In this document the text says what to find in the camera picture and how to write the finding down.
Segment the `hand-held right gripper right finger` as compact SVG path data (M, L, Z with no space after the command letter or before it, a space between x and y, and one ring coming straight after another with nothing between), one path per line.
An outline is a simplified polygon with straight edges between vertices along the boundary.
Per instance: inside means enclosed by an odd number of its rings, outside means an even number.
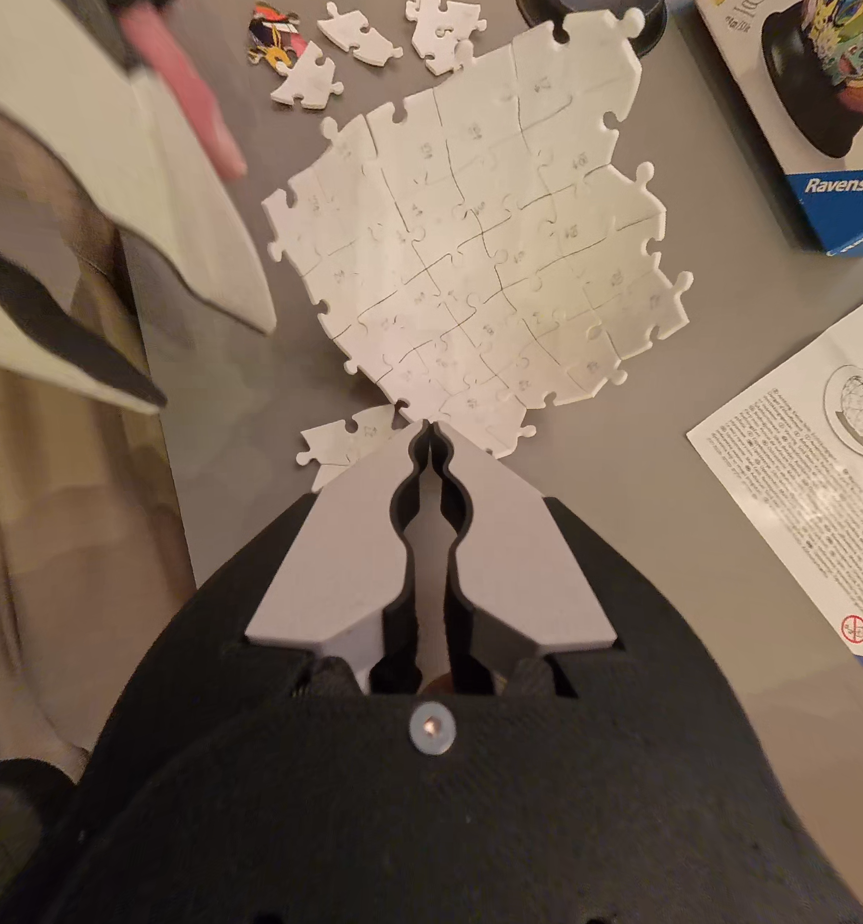
M455 531L444 624L456 692L490 695L528 659L618 639L548 499L443 422L431 430L440 511Z

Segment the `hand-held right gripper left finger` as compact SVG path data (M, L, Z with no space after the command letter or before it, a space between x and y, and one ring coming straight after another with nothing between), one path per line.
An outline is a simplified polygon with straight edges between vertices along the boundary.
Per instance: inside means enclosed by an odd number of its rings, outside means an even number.
M362 691L385 658L414 651L414 555L430 427L414 422L322 487L252 616L264 646L342 659Z

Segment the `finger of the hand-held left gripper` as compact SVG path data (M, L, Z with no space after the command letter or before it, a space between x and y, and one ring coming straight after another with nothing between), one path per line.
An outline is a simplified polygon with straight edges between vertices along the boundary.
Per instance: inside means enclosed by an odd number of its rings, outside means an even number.
M144 65L119 62L63 2L0 1L0 116L196 297L274 331L256 245L170 90Z
M138 413L167 399L125 355L67 314L45 285L0 254L0 368Z

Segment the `small joined puzzle piece cluster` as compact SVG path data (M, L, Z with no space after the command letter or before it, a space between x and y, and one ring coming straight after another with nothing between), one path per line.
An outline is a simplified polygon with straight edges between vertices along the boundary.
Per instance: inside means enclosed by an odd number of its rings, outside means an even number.
M396 406L383 404L361 410L348 420L338 420L301 431L306 449L296 455L300 467L317 463L310 491L319 493L323 487L372 455L396 435Z

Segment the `partly built puzzle ball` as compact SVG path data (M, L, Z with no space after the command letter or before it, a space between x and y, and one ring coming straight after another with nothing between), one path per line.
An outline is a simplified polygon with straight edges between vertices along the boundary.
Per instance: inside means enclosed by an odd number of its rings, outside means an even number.
M449 424L503 458L530 410L594 398L688 325L690 272L649 245L666 209L611 162L636 96L639 8L570 12L475 56L439 85L322 121L327 148L262 202L273 260L300 275L345 371L409 422Z

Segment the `pair of joined puzzle pieces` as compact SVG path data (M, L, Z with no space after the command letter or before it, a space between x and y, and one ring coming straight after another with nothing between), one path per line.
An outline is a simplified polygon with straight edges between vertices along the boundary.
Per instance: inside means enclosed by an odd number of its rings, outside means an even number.
M412 47L435 76L453 72L459 42L487 29L481 7L462 2L407 1L406 19L414 25Z

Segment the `black round ball stand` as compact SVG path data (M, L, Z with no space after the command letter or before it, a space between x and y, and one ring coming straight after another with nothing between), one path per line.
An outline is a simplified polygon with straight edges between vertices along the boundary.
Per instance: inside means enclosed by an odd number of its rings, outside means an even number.
M642 58L662 38L668 25L668 8L665 1L516 1L517 8L530 28L549 21L553 25L553 38L566 43L569 35L564 29L565 20L577 12L609 10L622 19L630 8L638 9L644 16L644 27L631 39L633 52Z

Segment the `blue puzzle box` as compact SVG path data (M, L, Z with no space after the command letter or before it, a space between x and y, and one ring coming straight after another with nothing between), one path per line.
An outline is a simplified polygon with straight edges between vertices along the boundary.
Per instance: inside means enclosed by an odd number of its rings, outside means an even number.
M822 251L863 256L863 1L695 6Z

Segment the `person's left hand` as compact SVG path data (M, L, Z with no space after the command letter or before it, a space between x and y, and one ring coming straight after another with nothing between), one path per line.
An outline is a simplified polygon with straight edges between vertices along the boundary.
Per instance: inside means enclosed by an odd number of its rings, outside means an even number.
M245 157L222 116L219 103L161 12L164 2L123 2L115 17L139 56L177 101L201 149L221 179L241 179Z

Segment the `person's beige trouser leg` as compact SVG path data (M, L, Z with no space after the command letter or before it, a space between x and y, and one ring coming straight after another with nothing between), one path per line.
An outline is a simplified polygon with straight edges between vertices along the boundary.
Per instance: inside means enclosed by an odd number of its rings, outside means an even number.
M88 266L73 306L137 366L135 325ZM0 760L79 779L193 591L158 414L0 368Z

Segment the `white instruction leaflet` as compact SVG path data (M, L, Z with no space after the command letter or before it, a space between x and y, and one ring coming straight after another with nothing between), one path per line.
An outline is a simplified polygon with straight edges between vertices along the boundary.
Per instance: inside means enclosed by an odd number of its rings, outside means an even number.
M687 439L863 668L863 305Z

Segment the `person's black clothing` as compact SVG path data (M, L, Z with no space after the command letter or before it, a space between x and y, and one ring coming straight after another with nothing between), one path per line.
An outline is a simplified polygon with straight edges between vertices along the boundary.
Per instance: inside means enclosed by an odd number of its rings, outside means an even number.
M43 760L0 760L0 900L67 807L76 784Z

